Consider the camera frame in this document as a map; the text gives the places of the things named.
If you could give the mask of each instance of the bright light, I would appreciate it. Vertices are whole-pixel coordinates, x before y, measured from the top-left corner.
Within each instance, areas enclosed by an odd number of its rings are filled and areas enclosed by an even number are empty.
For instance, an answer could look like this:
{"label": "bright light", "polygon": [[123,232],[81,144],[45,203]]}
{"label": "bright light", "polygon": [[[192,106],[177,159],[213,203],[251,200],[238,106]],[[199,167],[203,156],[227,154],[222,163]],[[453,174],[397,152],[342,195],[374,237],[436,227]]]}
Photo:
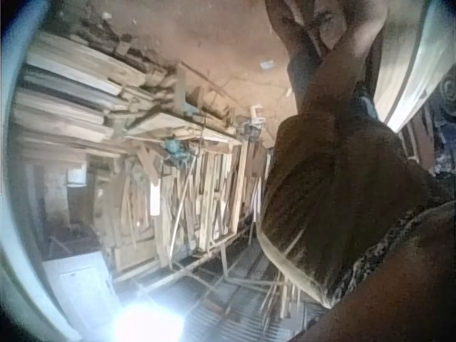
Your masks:
{"label": "bright light", "polygon": [[115,342],[178,342],[184,320],[159,306],[133,304],[115,322]]}

